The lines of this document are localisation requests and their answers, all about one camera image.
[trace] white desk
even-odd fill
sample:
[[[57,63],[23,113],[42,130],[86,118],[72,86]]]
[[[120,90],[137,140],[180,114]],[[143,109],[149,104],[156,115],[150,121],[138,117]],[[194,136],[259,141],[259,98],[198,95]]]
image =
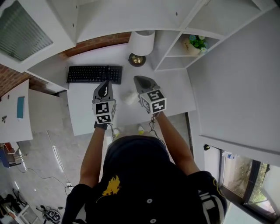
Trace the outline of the white desk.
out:
[[[119,65],[123,66],[122,84],[112,85],[117,111],[114,126],[126,126],[151,119],[138,100],[127,105],[121,96],[128,90],[136,91],[134,76],[142,75],[153,78],[162,88],[167,98],[167,116],[176,115],[196,109],[192,87],[186,69],[154,72],[149,60],[142,67],[133,67],[128,62],[130,52],[127,44],[115,45],[85,52],[68,59],[73,65]],[[92,110],[93,92],[99,84],[70,84],[68,103],[74,135],[92,133],[95,116]]]
[[[24,118],[17,119],[18,97],[22,96],[25,97]],[[0,122],[0,143],[32,140],[32,133],[62,129],[60,100],[29,89],[29,80],[10,90],[0,102],[0,119],[7,116],[5,123]]]

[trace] concrete floor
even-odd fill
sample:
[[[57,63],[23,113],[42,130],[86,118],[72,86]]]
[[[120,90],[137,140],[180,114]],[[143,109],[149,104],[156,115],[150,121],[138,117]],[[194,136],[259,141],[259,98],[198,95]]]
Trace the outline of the concrete floor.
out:
[[[67,197],[65,186],[67,179],[73,186],[78,184],[81,163],[92,136],[92,133],[74,136],[68,109],[67,94],[62,93],[60,97],[63,99],[63,129],[35,133],[33,140],[19,142],[22,154],[28,154],[27,157],[24,158],[26,168],[33,169],[43,178],[55,177],[60,182],[55,178],[42,179],[32,170],[26,170],[23,165],[4,168],[0,164],[1,182],[3,183],[3,181],[5,181],[5,185],[17,189],[15,185],[16,182],[21,195],[41,221],[43,221],[42,213],[37,211],[35,209],[36,207],[40,205],[50,206],[54,209],[65,207]],[[169,117],[169,119],[183,136],[187,144],[189,144],[185,115],[174,115]],[[148,123],[149,122],[145,122],[141,124],[147,131],[150,130]],[[137,125],[121,127],[121,129],[131,132],[137,129]],[[163,139],[157,123],[155,124],[155,130],[158,136]],[[106,155],[107,146],[111,141],[112,132],[108,129],[105,132],[102,162]],[[59,154],[65,172],[63,172],[55,153]],[[3,184],[0,186],[2,187],[0,193],[5,193],[4,188],[6,186],[3,187]]]

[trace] gold lamp base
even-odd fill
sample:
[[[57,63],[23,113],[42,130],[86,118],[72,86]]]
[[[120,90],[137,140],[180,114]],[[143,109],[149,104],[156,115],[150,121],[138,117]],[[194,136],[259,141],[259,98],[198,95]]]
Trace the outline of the gold lamp base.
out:
[[[146,57],[145,56],[138,56],[135,54],[130,54],[128,58],[129,63],[134,67],[140,67],[145,64]]]

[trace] teal notebook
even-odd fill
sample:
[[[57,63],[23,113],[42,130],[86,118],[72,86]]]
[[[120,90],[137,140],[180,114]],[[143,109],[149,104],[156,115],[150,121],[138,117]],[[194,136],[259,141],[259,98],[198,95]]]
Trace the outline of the teal notebook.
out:
[[[17,98],[17,118],[23,119],[25,111],[25,97]]]

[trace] desk surface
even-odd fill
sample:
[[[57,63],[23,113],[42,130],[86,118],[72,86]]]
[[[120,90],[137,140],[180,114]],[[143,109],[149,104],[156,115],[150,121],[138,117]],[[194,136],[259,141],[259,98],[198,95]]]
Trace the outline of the desk surface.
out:
[[[32,140],[28,106],[29,80],[21,83],[2,97],[0,102],[0,143]],[[24,118],[17,119],[18,97],[24,96]],[[7,116],[6,123],[1,122]]]
[[[127,91],[136,91],[133,77],[143,75],[153,78],[162,88],[167,98],[166,116],[176,115],[196,109],[193,91],[186,69],[154,72],[149,60],[142,67],[133,67],[128,62],[130,52],[127,44],[105,47],[85,52],[68,59],[73,65],[120,65],[122,70],[122,84],[112,85],[117,111],[114,126],[121,127],[149,121],[149,115],[140,106],[138,100],[127,105],[121,96]],[[95,116],[92,110],[93,92],[99,84],[70,84],[68,103],[74,135],[92,133],[94,131]]]

